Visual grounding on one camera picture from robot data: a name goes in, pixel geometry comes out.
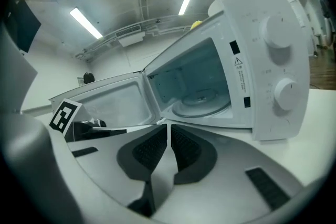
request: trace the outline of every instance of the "white table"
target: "white table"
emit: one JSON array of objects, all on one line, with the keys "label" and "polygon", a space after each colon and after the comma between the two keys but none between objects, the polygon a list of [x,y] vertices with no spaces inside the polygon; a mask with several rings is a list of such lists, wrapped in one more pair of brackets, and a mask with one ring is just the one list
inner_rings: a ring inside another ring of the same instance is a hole
[{"label": "white table", "polygon": [[287,140],[253,141],[251,131],[190,125],[249,143],[290,171],[306,186],[326,175],[336,154],[336,91],[310,89],[300,133]]}]

